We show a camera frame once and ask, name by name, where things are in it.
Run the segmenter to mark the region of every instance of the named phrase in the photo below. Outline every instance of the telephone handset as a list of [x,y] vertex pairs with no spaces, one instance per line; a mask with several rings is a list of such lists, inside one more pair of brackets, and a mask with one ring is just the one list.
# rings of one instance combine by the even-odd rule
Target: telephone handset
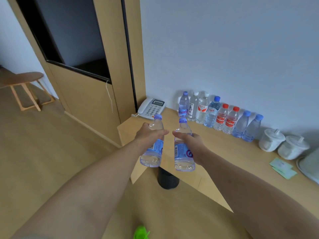
[[165,102],[156,100],[153,98],[146,98],[145,101],[141,104],[140,108],[138,109],[138,112],[134,115],[141,116],[147,119],[154,119],[154,116],[156,114],[161,114],[162,111],[165,108]]

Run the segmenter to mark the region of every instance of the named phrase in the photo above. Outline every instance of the bottle label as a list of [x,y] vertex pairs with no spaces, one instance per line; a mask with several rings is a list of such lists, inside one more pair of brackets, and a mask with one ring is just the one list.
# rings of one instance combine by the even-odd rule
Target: bottle label
[[192,157],[193,157],[193,154],[185,143],[179,143],[175,145],[174,158],[192,158]]
[[208,108],[208,111],[207,111],[210,115],[217,115],[218,113],[218,110],[216,108]]
[[188,109],[178,108],[178,115],[179,116],[187,116],[187,113],[188,113]]
[[188,108],[188,117],[193,118],[194,104],[190,103]]
[[198,105],[198,110],[201,112],[206,112],[207,108],[208,108],[208,106]]
[[161,139],[158,139],[152,146],[150,146],[147,149],[147,151],[163,154],[163,145],[164,145],[164,141],[162,141]]
[[229,120],[229,119],[226,119],[226,126],[228,126],[228,127],[233,127],[234,126],[234,124],[235,124],[235,122],[234,121],[231,121],[231,120]]
[[216,122],[217,122],[217,123],[223,124],[224,121],[225,121],[225,117],[217,116],[217,118],[216,118]]

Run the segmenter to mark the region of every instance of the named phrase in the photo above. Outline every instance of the person's hand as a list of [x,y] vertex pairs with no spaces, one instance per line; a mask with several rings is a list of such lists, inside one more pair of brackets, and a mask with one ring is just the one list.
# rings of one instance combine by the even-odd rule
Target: person's hand
[[146,150],[158,139],[169,134],[169,130],[151,130],[148,128],[148,125],[149,124],[147,122],[144,122],[141,129],[138,130],[135,136],[135,140],[138,141],[144,152],[146,152]]
[[195,163],[202,165],[204,153],[206,150],[208,150],[208,148],[206,148],[206,146],[204,145],[202,138],[196,133],[193,133],[192,136],[187,133],[181,133],[176,131],[173,131],[172,133],[175,137],[184,140],[184,142],[193,154],[193,159]]

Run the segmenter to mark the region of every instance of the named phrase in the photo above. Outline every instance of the person's left arm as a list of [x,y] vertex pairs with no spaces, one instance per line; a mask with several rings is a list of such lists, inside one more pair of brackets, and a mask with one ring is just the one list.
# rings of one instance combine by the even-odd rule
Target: person's left arm
[[166,134],[144,123],[133,141],[64,184],[12,238],[101,238],[138,157]]

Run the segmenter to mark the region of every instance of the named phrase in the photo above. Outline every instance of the person's right arm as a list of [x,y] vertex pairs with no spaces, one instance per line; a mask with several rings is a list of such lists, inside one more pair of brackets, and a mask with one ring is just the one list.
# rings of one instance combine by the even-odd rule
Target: person's right arm
[[319,220],[284,192],[210,151],[199,135],[173,135],[185,141],[254,239],[319,238]]

